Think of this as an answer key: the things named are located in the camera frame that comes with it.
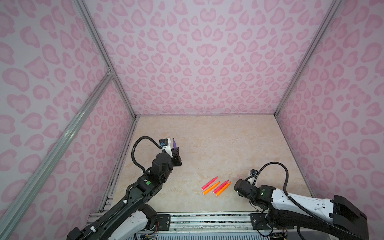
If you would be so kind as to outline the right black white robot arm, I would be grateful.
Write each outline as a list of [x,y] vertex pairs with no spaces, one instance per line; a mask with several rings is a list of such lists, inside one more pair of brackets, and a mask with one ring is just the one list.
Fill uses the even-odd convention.
[[369,239],[367,216],[345,197],[309,198],[272,186],[256,187],[245,180],[238,180],[234,190],[252,205],[266,210],[265,219],[271,227],[305,228],[340,240]]

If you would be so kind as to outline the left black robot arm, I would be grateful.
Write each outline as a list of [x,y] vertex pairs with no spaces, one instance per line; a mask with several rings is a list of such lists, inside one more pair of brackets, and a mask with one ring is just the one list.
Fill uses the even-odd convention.
[[134,213],[148,208],[147,202],[163,188],[174,167],[182,165],[180,148],[172,149],[171,153],[157,154],[152,167],[127,187],[125,195],[115,206],[83,230],[77,227],[71,230],[67,239],[107,240]]

